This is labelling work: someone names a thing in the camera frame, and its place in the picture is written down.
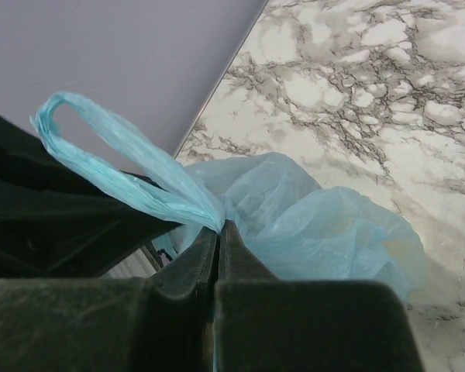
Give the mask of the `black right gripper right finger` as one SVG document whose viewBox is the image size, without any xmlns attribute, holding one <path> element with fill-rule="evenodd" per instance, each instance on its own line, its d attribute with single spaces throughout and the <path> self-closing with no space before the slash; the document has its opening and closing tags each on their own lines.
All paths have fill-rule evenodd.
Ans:
<svg viewBox="0 0 465 372">
<path fill-rule="evenodd" d="M 227 221 L 215 284 L 217 371 L 420 371 L 404 307 L 376 281 L 283 281 Z"/>
</svg>

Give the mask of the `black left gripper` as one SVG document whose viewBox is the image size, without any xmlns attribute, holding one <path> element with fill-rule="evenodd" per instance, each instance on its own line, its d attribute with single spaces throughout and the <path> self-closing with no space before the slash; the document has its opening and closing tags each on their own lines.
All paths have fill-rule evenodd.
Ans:
<svg viewBox="0 0 465 372">
<path fill-rule="evenodd" d="M 97 277 L 177 226 L 104 194 L 0 116 L 0 278 Z"/>
</svg>

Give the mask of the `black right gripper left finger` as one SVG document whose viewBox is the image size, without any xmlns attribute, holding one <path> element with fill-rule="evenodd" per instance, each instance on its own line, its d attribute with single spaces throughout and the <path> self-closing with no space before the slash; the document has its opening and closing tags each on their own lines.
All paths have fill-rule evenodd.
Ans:
<svg viewBox="0 0 465 372">
<path fill-rule="evenodd" d="M 0 279 L 0 371 L 210 371 L 217 235 L 149 278 Z"/>
</svg>

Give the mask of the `light blue plastic bag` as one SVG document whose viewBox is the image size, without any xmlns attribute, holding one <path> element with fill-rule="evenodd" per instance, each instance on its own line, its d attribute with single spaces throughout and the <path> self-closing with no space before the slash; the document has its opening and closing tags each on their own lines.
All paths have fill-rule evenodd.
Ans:
<svg viewBox="0 0 465 372">
<path fill-rule="evenodd" d="M 53 114 L 71 107 L 139 179 L 66 141 Z M 110 197 L 177 228 L 157 239 L 171 256 L 207 227 L 236 224 L 246 247 L 282 280 L 376 280 L 399 298 L 426 283 L 418 234 L 400 215 L 350 188 L 323 188 L 290 157 L 264 153 L 188 166 L 131 122 L 71 92 L 51 95 L 30 119 L 46 151 Z"/>
</svg>

